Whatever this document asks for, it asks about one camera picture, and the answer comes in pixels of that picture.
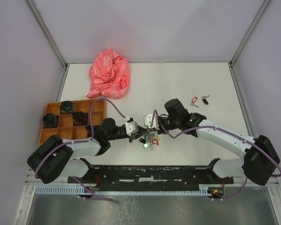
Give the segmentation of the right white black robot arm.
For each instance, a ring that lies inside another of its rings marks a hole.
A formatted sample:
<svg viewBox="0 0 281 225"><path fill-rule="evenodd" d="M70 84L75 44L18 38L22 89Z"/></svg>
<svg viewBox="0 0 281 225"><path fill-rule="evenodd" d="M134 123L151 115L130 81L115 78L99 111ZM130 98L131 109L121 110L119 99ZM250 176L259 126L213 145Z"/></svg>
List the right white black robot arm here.
<svg viewBox="0 0 281 225"><path fill-rule="evenodd" d="M264 135L259 137L235 134L196 112L189 113L176 98L164 105L168 115L159 116L154 111L145 121L149 128L159 129L168 134L179 129L180 134L192 135L215 143L234 153L235 159L215 159L211 168L206 170L206 179L217 183L226 177L246 177L257 185L264 186L275 170L281 176L280 158L270 139Z"/></svg>

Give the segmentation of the keyring bunch with colourful tags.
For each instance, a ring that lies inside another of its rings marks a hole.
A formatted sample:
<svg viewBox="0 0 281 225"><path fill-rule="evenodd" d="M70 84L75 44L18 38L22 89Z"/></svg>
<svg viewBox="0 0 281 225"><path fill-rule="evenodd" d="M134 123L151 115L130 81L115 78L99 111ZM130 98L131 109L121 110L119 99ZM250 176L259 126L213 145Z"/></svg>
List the keyring bunch with colourful tags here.
<svg viewBox="0 0 281 225"><path fill-rule="evenodd" d="M155 146L159 146L159 136L157 131L148 131L143 137L139 139L144 149L154 150Z"/></svg>

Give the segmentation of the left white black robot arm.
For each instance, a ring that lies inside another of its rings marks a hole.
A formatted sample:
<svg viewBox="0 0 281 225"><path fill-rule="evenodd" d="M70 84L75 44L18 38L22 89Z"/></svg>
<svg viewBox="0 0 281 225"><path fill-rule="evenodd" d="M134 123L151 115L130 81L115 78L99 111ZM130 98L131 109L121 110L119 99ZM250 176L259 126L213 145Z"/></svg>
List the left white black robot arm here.
<svg viewBox="0 0 281 225"><path fill-rule="evenodd" d="M147 131L135 121L129 120L117 126L112 118L106 118L101 125L87 127L90 137L80 140L62 139L51 135L27 159L27 164L35 172L35 178L44 184L58 177L78 177L85 183L94 178L94 171L86 161L86 156L100 156L110 147L110 141L128 139L132 142Z"/></svg>

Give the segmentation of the key with red tag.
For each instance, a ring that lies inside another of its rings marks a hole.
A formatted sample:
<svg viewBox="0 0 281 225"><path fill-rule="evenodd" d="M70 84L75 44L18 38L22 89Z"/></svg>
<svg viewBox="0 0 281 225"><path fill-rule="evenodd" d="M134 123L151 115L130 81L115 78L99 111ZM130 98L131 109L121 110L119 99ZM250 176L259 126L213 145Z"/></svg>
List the key with red tag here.
<svg viewBox="0 0 281 225"><path fill-rule="evenodd" d="M198 100L198 97L197 97L197 96L194 96L194 97L192 98L191 102L190 102L190 106L193 106L193 107L197 107L197 108L198 108L198 106L196 105L197 100Z"/></svg>

